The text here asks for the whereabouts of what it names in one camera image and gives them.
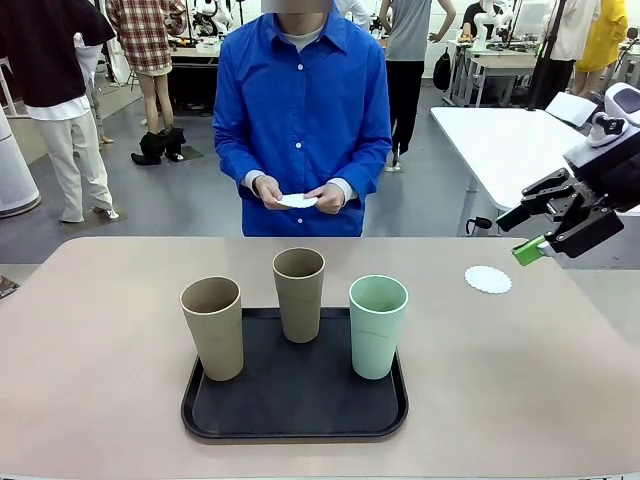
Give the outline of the person's left hand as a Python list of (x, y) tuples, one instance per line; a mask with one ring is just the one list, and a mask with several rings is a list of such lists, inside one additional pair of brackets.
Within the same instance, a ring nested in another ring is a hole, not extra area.
[(304, 198), (315, 199), (315, 207), (329, 215), (338, 214), (345, 203), (343, 189), (331, 182), (306, 193)]

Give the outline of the person's right hand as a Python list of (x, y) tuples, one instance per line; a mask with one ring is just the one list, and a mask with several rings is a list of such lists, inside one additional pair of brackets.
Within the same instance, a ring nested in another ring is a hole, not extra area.
[(252, 183), (253, 190), (261, 199), (264, 206), (268, 210), (286, 210), (287, 207), (282, 205), (283, 194), (280, 191), (277, 180), (268, 175), (257, 176)]

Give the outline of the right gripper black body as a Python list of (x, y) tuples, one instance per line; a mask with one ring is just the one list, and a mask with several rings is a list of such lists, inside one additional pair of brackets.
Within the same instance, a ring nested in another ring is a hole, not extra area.
[(582, 183), (552, 200), (552, 249), (577, 258), (624, 229), (615, 210)]

